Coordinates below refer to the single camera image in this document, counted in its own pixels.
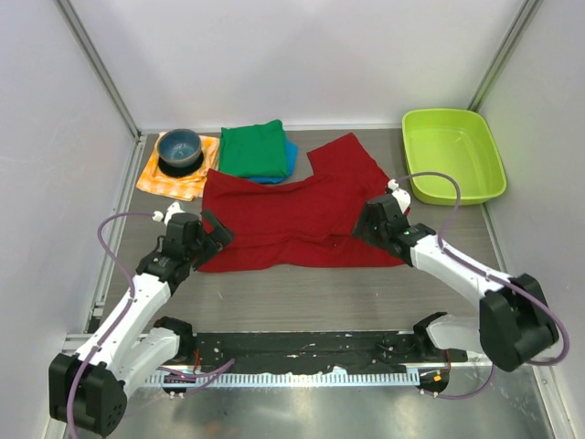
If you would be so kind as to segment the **red t-shirt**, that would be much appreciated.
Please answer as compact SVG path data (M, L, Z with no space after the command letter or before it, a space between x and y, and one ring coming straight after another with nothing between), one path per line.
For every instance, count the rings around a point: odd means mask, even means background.
M354 134L308 152L308 178L267 187L218 171L207 175L203 209L234 234L203 273L278 264L314 268L394 267L401 261L351 235L364 204L388 177Z

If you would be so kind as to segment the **lime green plastic tub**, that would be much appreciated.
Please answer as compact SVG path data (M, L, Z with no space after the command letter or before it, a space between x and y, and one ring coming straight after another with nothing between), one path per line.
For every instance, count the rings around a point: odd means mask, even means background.
M507 188L504 166L485 119L461 109L421 109L402 119L404 156L411 174L452 177L464 205L483 204Z

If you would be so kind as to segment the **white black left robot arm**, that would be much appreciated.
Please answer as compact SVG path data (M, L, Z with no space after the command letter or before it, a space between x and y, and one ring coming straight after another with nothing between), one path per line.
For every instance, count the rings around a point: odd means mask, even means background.
M186 322L166 319L139 336L178 286L228 247L234 234L208 209L196 215L173 203L151 217L164 223L165 233L135 272L123 271L128 289L118 305L74 353L59 353L49 364L49 415L65 423L72 438L82 430L107 437L149 375L168 360L183 365L194 356Z

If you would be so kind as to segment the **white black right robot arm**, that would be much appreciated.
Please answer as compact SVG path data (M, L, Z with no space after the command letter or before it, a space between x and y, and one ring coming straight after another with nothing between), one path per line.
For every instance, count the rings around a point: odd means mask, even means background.
M353 236L432 275L478 312L476 317L429 317L412 339L418 358L432 361L454 348L484 354L499 369L513 371L535 363L538 354L558 342L558 326L535 278L513 277L480 264L428 226L409 224L407 206L397 191L372 198L362 208Z

